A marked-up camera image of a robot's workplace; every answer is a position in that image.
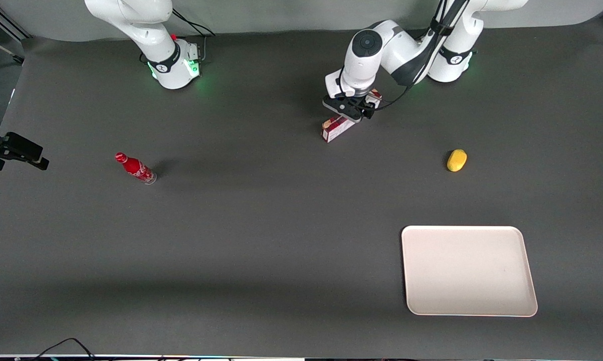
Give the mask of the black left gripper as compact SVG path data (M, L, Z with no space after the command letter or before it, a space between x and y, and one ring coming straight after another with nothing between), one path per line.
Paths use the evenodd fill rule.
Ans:
M342 116L351 121L370 119L378 108L378 98L373 94L365 97L347 97L342 101Z

